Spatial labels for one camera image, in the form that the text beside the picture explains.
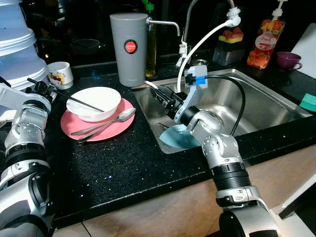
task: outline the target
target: stacked white containers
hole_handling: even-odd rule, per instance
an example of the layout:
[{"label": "stacked white containers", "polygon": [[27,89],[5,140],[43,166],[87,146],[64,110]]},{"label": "stacked white containers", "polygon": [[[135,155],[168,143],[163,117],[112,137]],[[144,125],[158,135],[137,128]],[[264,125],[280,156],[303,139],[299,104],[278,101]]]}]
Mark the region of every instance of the stacked white containers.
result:
[{"label": "stacked white containers", "polygon": [[[47,82],[47,66],[37,55],[35,35],[26,25],[20,2],[0,0],[0,76],[12,88],[24,90],[32,85],[27,78]],[[12,116],[7,110],[0,106],[0,121]]]}]

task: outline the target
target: light blue plate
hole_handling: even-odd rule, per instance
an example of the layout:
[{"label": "light blue plate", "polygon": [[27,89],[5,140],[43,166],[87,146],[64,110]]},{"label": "light blue plate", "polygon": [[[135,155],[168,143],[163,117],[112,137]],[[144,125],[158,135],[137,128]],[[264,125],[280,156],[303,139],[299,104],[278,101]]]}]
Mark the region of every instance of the light blue plate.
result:
[{"label": "light blue plate", "polygon": [[168,128],[160,135],[159,139],[169,146],[182,149],[200,146],[199,142],[187,131],[187,127],[183,124]]}]

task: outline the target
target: white bowl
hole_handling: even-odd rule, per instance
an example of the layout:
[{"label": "white bowl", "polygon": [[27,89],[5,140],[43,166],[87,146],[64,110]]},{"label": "white bowl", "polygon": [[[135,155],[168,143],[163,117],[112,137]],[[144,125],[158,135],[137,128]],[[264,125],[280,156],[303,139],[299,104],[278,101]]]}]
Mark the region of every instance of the white bowl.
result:
[{"label": "white bowl", "polygon": [[120,94],[109,87],[87,88],[76,92],[72,97],[104,111],[99,112],[68,99],[66,103],[67,109],[81,120],[87,122],[97,122],[107,119],[114,114],[120,103]]}]

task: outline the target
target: pink plate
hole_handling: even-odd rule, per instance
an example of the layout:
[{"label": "pink plate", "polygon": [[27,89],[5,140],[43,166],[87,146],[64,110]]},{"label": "pink plate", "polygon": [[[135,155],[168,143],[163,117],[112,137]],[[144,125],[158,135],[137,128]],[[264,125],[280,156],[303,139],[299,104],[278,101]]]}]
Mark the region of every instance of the pink plate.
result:
[{"label": "pink plate", "polygon": [[[77,117],[77,115],[74,115],[74,114],[70,113],[68,110],[66,110],[61,117],[60,126],[61,126],[61,129],[63,130],[63,132],[67,136],[69,136],[72,139],[79,140],[84,135],[73,136],[73,135],[71,135],[71,133],[88,128],[88,127],[95,126],[95,125],[102,123],[102,122],[105,122],[105,121],[112,120],[117,115],[119,115],[121,112],[123,112],[124,110],[127,110],[129,108],[133,108],[133,105],[129,101],[122,98],[115,113],[111,117],[109,117],[103,121],[99,121],[99,122],[85,122],[85,121],[79,119]],[[121,132],[125,131],[131,125],[131,123],[134,120],[134,117],[135,117],[135,115],[132,115],[132,117],[130,117],[128,120],[126,120],[124,122],[112,123],[106,129],[104,129],[100,134],[90,138],[88,140],[88,142],[101,141],[101,140],[108,139],[108,138],[111,138],[111,137],[114,137],[114,136],[120,134]]]}]

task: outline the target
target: chopsticks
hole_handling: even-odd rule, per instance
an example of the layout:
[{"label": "chopsticks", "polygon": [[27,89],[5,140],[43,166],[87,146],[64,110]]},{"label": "chopsticks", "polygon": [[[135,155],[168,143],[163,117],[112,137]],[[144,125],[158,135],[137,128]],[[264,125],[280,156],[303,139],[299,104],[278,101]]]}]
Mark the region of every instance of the chopsticks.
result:
[{"label": "chopsticks", "polygon": [[[33,79],[31,79],[31,78],[28,78],[27,80],[30,81],[30,82],[32,82],[32,83],[34,83],[34,84],[37,83],[36,80],[33,80]],[[58,90],[53,89],[53,92],[55,92],[55,93],[58,94],[58,95],[64,96],[64,97],[66,97],[67,99],[76,101],[76,102],[78,102],[78,103],[80,103],[80,104],[83,104],[83,105],[86,105],[86,106],[88,106],[88,107],[90,107],[90,108],[93,108],[93,109],[95,109],[95,110],[97,110],[97,111],[104,112],[103,110],[98,109],[98,108],[96,108],[96,107],[94,107],[94,106],[92,106],[92,105],[89,105],[89,104],[87,104],[87,103],[85,103],[85,102],[83,102],[83,101],[81,101],[81,100],[78,100],[78,99],[76,99],[76,98],[74,98],[74,97],[65,95],[65,94],[59,92]]]}]

